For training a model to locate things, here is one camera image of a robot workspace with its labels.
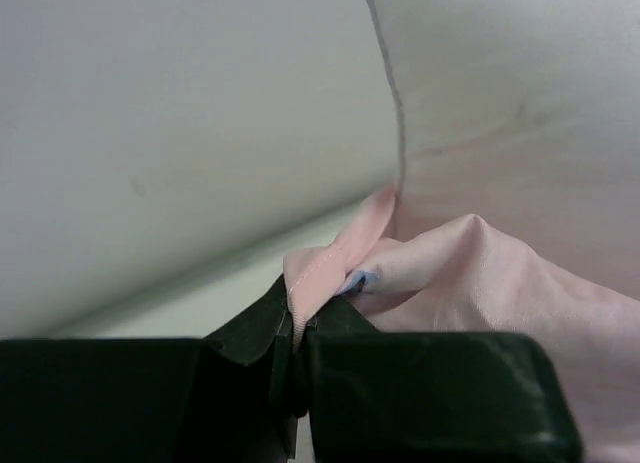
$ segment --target pink fabric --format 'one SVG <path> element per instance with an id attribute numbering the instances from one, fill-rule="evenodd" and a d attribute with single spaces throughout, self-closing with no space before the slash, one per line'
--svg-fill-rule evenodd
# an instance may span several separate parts
<path id="1" fill-rule="evenodd" d="M 285 257 L 296 344 L 305 322 L 354 278 L 355 306 L 384 331 L 529 334 L 554 361 L 587 460 L 640 461 L 640 302 L 545 261 L 474 215 L 407 242 L 383 238 L 394 203 L 387 188 L 327 248 Z"/>

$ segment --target white surface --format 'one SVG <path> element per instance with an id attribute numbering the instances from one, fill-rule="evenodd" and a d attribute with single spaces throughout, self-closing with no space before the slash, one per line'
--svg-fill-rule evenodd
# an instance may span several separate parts
<path id="1" fill-rule="evenodd" d="M 248 250 L 217 269 L 203 269 L 178 284 L 124 301 L 60 329 L 55 336 L 204 336 L 262 296 L 282 273 L 287 250 L 333 241 L 355 210 L 344 208 L 298 230 Z M 298 425 L 297 463 L 312 463 L 308 418 Z"/>
<path id="2" fill-rule="evenodd" d="M 0 337 L 354 201 L 395 165 L 364 0 L 0 0 L 0 45 Z"/>
<path id="3" fill-rule="evenodd" d="M 640 0 L 375 1 L 406 129 L 399 236 L 476 213 L 640 299 Z"/>

